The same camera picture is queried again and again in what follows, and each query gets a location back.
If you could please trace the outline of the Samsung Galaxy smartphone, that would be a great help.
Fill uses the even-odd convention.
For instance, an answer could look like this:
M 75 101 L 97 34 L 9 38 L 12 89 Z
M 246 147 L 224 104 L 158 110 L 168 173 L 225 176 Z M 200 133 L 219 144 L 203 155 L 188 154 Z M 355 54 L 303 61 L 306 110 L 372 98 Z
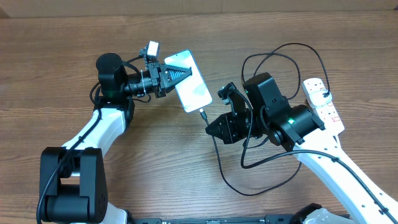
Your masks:
M 190 68 L 192 74 L 175 86 L 183 109 L 190 113 L 212 103 L 212 97 L 190 50 L 164 58 L 167 65 Z

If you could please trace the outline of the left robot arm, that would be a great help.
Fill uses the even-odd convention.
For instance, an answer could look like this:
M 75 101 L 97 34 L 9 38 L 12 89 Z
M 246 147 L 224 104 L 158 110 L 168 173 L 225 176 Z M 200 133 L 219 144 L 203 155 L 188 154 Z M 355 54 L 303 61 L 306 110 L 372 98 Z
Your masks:
M 60 147 L 46 147 L 40 156 L 37 223 L 134 223 L 128 210 L 109 202 L 103 158 L 130 125 L 135 101 L 150 94 L 164 97 L 193 75 L 192 68 L 140 56 L 148 62 L 144 71 L 116 53 L 97 59 L 92 118 L 74 138 Z

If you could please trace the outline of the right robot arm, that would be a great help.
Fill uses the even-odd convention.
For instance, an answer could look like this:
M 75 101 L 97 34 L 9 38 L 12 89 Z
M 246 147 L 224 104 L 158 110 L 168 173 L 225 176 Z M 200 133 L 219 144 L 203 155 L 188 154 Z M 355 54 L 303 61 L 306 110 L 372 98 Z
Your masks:
M 344 206 L 356 223 L 397 223 L 397 201 L 383 192 L 342 150 L 338 135 L 312 109 L 291 107 L 274 78 L 262 73 L 246 80 L 242 95 L 234 83 L 218 91 L 231 106 L 205 131 L 233 144 L 266 135 L 285 152 L 263 163 L 293 155 L 305 164 Z

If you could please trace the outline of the white charger plug adapter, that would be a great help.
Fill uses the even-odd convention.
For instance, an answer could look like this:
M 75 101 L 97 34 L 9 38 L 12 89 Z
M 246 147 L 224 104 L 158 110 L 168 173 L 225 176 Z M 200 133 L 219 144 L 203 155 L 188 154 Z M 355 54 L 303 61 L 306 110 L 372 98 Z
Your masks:
M 332 94 L 326 90 L 315 90 L 307 93 L 308 104 L 312 108 L 320 108 L 332 102 Z

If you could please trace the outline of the white power strip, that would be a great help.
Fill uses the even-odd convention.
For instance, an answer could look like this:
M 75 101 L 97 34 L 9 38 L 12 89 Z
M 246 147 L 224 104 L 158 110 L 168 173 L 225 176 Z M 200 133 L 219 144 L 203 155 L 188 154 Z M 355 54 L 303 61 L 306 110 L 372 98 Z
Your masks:
M 326 89 L 320 78 L 309 78 L 303 81 L 303 92 L 307 97 L 307 93 L 315 90 Z M 324 122 L 325 128 L 337 136 L 344 131 L 342 120 L 333 104 L 333 102 L 320 107 L 312 108 L 319 118 Z

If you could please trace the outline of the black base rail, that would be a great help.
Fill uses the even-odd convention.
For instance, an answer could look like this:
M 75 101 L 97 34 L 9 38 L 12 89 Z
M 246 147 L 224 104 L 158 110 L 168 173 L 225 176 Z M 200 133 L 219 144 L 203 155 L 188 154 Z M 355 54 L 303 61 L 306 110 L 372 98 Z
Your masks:
M 133 218 L 133 224 L 291 224 L 304 223 L 304 219 L 295 219 L 293 214 L 265 215 L 264 217 L 235 218 Z

